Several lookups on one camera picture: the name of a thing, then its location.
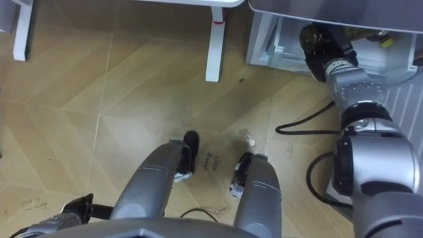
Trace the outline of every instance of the white table leg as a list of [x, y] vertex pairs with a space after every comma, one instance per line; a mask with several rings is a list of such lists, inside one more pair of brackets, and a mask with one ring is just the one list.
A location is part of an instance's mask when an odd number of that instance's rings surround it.
[[13, 58], [19, 61], [26, 60], [26, 43], [32, 14], [32, 0], [13, 0], [20, 5], [19, 19], [17, 23], [15, 46], [13, 46]]
[[225, 35], [225, 16], [223, 8], [211, 7], [213, 21], [211, 23], [209, 52], [207, 56], [206, 81], [218, 82], [222, 59], [223, 38]]

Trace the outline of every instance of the black wire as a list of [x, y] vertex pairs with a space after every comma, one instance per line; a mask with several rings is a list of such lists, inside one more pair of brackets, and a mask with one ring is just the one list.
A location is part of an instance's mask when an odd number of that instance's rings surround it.
[[[331, 101], [328, 105], [326, 105], [324, 108], [320, 109], [319, 111], [315, 112], [314, 114], [299, 120], [297, 122], [292, 122], [289, 124], [285, 124], [285, 125], [281, 125], [278, 126], [275, 131], [278, 134], [282, 134], [282, 135], [287, 135], [287, 136], [300, 136], [300, 135], [323, 135], [323, 134], [329, 134], [329, 135], [339, 135], [340, 132], [339, 131], [334, 131], [334, 130], [303, 130], [303, 131], [284, 131], [282, 129], [285, 128], [290, 128], [293, 126], [298, 126], [300, 124], [303, 124], [305, 122], [310, 121], [311, 119], [315, 118], [316, 116], [326, 112], [327, 110], [329, 110], [330, 108], [332, 108], [335, 105], [334, 101]], [[331, 206], [337, 206], [340, 208], [348, 208], [348, 209], [352, 209], [352, 205], [351, 204], [347, 204], [347, 203], [343, 203], [343, 202], [337, 202], [334, 200], [329, 200], [328, 198], [325, 198], [324, 196], [321, 196], [313, 187], [313, 184], [311, 184], [311, 173], [313, 172], [313, 169], [315, 168], [315, 166], [322, 161], [323, 159], [326, 158], [330, 158], [333, 157], [333, 153], [329, 152], [329, 153], [324, 153], [320, 156], [318, 156], [315, 160], [313, 160], [313, 162], [311, 162], [311, 164], [309, 165], [309, 167], [307, 168], [307, 174], [305, 175], [305, 180], [307, 182], [307, 188], [310, 190], [311, 194], [318, 199], [319, 201], [323, 202], [324, 204], [328, 204]]]
[[15, 238], [15, 237], [17, 237], [18, 235], [20, 235], [20, 234], [25, 233], [26, 231], [28, 231], [28, 229], [29, 229], [29, 227], [24, 227], [24, 228], [22, 228], [22, 229], [18, 230], [17, 232], [15, 232], [15, 233], [14, 233], [13, 235], [11, 235], [9, 238]]
[[337, 206], [340, 208], [348, 208], [352, 210], [352, 205], [343, 203], [343, 202], [337, 202], [334, 200], [330, 200], [328, 198], [325, 198], [324, 196], [320, 195], [315, 188], [313, 187], [313, 184], [311, 183], [311, 173], [313, 172], [313, 169], [315, 166], [321, 162], [323, 159], [333, 158], [333, 152], [324, 153], [322, 155], [319, 155], [316, 159], [311, 162], [309, 167], [307, 168], [307, 174], [305, 175], [305, 181], [307, 182], [307, 188], [310, 190], [311, 194], [317, 198], [319, 201], [321, 201], [324, 204], [328, 204], [331, 206]]
[[284, 131], [282, 129], [285, 128], [290, 128], [293, 126], [298, 126], [302, 123], [308, 122], [311, 119], [315, 118], [316, 116], [326, 112], [327, 110], [329, 110], [330, 108], [332, 108], [335, 105], [334, 101], [331, 101], [327, 106], [325, 106], [324, 108], [320, 109], [318, 112], [302, 119], [299, 120], [298, 122], [292, 122], [292, 123], [288, 123], [285, 125], [281, 125], [278, 126], [275, 131], [278, 134], [282, 134], [282, 135], [287, 135], [287, 136], [300, 136], [300, 135], [322, 135], [322, 134], [330, 134], [330, 135], [339, 135], [340, 132], [339, 131], [334, 131], [334, 130], [304, 130], [304, 131]]
[[186, 211], [182, 215], [180, 215], [180, 218], [183, 218], [185, 215], [187, 215], [187, 214], [189, 214], [191, 212], [203, 212], [207, 216], [209, 216], [210, 218], [212, 218], [215, 222], [218, 222], [217, 219], [213, 217], [213, 215], [211, 215], [209, 212], [207, 212], [206, 210], [204, 210], [202, 208], [192, 208], [192, 209], [189, 209], [188, 211]]

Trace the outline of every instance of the black shoe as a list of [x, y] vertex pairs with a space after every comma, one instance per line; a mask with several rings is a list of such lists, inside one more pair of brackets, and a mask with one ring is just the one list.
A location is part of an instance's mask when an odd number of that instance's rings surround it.
[[197, 132], [189, 131], [185, 133], [183, 142], [189, 147], [182, 150], [182, 159], [177, 172], [182, 175], [186, 175], [189, 172], [194, 174], [196, 168], [196, 157], [198, 154], [198, 148], [200, 147], [200, 137]]

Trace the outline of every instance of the wooden floor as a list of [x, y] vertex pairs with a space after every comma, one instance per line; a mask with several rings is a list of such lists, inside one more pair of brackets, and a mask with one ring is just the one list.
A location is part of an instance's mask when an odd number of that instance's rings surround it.
[[[248, 5], [227, 14], [218, 83], [204, 81], [207, 7], [42, 0], [35, 13], [27, 62], [11, 59], [13, 36], [0, 34], [1, 237], [88, 192], [113, 204], [150, 152], [189, 129], [201, 136], [198, 168], [174, 185], [167, 216], [201, 206], [230, 224], [238, 204], [228, 190], [233, 168], [251, 150], [269, 156], [278, 173], [286, 238], [353, 236], [350, 222], [305, 184], [310, 161], [336, 138], [274, 132], [322, 108], [327, 89], [309, 76], [245, 65]], [[337, 126], [331, 110], [299, 128]], [[313, 175], [321, 191], [325, 166]]]

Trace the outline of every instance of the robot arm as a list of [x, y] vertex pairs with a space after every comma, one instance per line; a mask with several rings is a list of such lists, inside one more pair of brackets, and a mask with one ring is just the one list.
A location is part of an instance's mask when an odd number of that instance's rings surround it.
[[326, 83], [339, 109], [333, 187], [354, 206], [356, 237], [421, 237], [420, 165], [410, 142], [383, 106], [383, 79], [358, 67], [343, 27], [306, 26], [300, 36], [313, 77]]

